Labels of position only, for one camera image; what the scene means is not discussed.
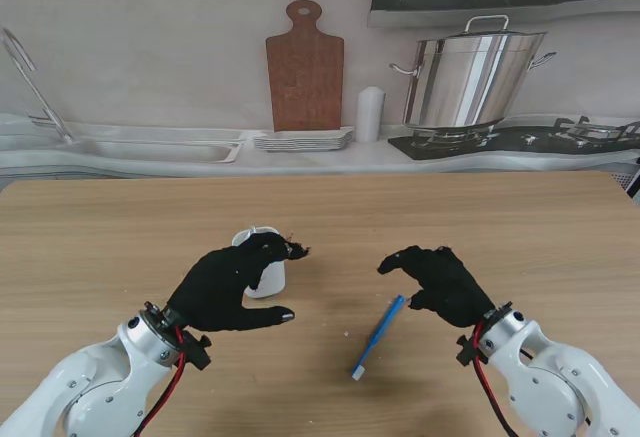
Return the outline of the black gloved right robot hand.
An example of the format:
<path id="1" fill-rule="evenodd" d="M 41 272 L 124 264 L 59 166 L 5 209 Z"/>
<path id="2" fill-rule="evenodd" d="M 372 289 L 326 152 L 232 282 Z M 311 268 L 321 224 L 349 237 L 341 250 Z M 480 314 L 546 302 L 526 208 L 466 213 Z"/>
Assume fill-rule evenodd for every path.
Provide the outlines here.
<path id="1" fill-rule="evenodd" d="M 421 289 L 410 299 L 412 310 L 429 310 L 457 328 L 478 324 L 496 308 L 489 296 L 451 248 L 407 247 L 387 256 L 378 266 L 381 275 L 400 269 Z"/>

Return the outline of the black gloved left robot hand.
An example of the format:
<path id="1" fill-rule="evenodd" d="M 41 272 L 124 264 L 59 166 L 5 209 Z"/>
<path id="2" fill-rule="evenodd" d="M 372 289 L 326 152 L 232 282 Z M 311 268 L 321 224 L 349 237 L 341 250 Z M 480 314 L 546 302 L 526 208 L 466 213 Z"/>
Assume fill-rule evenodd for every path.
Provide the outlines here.
<path id="1" fill-rule="evenodd" d="M 167 308 L 177 313 L 181 326 L 203 332 L 248 331 L 289 322 L 295 313 L 286 307 L 245 308 L 244 291 L 258 287 L 269 265 L 308 253 L 308 248 L 279 234 L 254 234 L 238 246 L 201 257 L 168 299 Z"/>

